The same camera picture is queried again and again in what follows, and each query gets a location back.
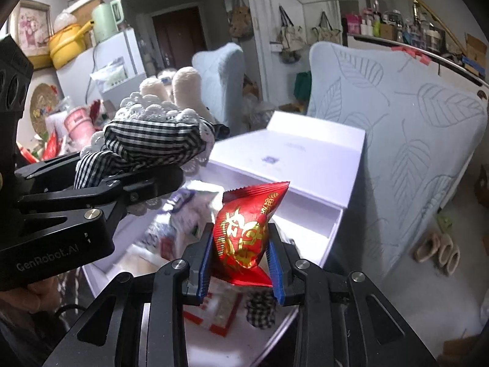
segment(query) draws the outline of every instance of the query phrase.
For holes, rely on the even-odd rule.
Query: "hanging bag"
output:
[[[341,45],[341,30],[333,29],[331,23],[329,23],[326,13],[321,13],[321,19],[319,26],[311,28],[311,41],[310,44],[316,43],[316,41],[329,41]]]
[[[253,37],[253,20],[244,0],[233,0],[233,11],[229,23],[229,34],[236,39]]]
[[[298,51],[306,45],[304,29],[302,26],[294,26],[282,6],[279,6],[279,10],[281,21],[279,39],[283,46],[280,57],[283,63],[295,63],[301,57]]]

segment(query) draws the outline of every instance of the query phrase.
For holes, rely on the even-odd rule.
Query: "red and white packaging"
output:
[[[209,291],[200,306],[183,306],[183,317],[214,334],[225,337],[243,294],[236,287],[212,277]]]

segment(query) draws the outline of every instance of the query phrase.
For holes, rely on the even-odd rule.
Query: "bamboo pole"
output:
[[[438,15],[436,13],[434,13],[434,11],[427,5],[427,3],[425,3],[423,0],[416,0],[416,1],[424,9],[427,10],[427,12],[433,17],[433,19],[435,21],[437,21],[441,25],[441,27],[443,28],[443,30],[445,30],[445,32],[450,36],[450,38],[456,43],[456,45],[461,49],[462,53],[466,56],[467,55],[466,49],[464,48],[464,46],[462,45],[462,43],[460,43],[460,41],[458,40],[458,38],[452,33],[452,31],[448,28],[448,26],[443,23],[443,21],[438,17]]]

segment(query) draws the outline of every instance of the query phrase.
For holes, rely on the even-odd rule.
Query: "green cloth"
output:
[[[294,96],[298,101],[309,101],[311,97],[311,71],[297,73],[295,76]]]

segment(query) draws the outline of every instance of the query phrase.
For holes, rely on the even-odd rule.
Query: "black and white checkered cloth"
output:
[[[210,123],[200,121],[214,134]],[[206,148],[199,123],[114,119],[105,127],[104,139],[105,147],[100,152],[84,155],[79,161],[75,189],[97,186],[102,179],[121,172],[158,165],[181,166]]]
[[[262,330],[275,324],[277,300],[272,291],[250,293],[246,300],[246,320]]]

